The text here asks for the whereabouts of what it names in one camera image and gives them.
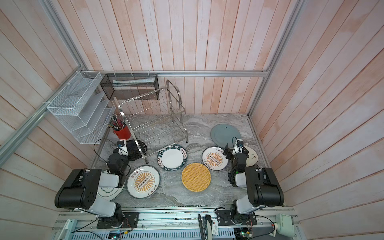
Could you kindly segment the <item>large orange sunburst plate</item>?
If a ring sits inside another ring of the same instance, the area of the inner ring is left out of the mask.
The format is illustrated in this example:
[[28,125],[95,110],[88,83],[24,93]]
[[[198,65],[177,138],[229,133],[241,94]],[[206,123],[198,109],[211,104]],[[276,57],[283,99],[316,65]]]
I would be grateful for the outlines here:
[[130,196],[143,199],[156,192],[160,185],[159,171],[153,166],[140,166],[128,176],[126,188]]

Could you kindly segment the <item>green rim white plate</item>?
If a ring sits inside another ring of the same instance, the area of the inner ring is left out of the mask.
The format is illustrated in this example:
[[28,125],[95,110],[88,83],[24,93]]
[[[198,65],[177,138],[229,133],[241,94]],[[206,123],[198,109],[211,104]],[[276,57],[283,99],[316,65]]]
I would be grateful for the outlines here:
[[174,144],[158,152],[157,163],[165,171],[176,171],[186,164],[187,159],[186,149]]

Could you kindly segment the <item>steel two-tier dish rack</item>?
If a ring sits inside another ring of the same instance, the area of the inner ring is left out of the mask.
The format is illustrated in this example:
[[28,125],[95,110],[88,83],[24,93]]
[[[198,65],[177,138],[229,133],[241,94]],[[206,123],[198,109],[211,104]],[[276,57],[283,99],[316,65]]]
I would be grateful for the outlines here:
[[136,97],[113,98],[118,113],[127,124],[139,153],[148,164],[152,156],[173,144],[189,143],[184,124],[182,94],[178,86],[166,80],[165,86]]

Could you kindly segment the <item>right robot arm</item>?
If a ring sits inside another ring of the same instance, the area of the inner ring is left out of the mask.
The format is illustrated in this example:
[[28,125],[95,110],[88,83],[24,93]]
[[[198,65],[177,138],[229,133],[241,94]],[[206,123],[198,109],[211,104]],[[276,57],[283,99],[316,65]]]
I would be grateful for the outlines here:
[[282,206],[284,193],[272,168],[248,167],[249,151],[240,144],[233,149],[224,148],[224,156],[231,161],[228,181],[234,187],[246,188],[247,195],[231,205],[231,221],[243,224],[256,210]]

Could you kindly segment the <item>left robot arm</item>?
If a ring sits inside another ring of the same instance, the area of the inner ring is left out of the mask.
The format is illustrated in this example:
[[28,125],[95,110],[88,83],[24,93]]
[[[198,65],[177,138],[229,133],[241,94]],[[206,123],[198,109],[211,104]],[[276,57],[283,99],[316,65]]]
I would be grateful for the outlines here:
[[130,171],[129,163],[138,160],[148,151],[147,145],[138,140],[119,140],[117,148],[109,156],[108,169],[73,170],[55,197],[59,209],[81,210],[99,217],[99,221],[111,228],[120,228],[126,217],[118,203],[99,194],[101,189],[121,190]]

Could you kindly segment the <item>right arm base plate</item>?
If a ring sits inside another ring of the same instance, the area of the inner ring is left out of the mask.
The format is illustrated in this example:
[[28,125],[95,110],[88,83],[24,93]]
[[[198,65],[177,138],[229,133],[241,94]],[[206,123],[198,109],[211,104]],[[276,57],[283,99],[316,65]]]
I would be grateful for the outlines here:
[[234,211],[226,209],[215,210],[219,226],[234,226],[234,225],[257,225],[257,219],[251,215],[241,215]]

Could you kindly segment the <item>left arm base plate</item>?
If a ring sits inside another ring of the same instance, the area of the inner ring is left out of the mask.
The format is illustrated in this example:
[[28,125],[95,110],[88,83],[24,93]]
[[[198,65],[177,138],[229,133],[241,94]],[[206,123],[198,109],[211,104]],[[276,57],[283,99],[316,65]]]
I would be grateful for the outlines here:
[[100,218],[97,223],[97,229],[134,229],[138,225],[139,215],[139,212],[122,212],[121,216]]

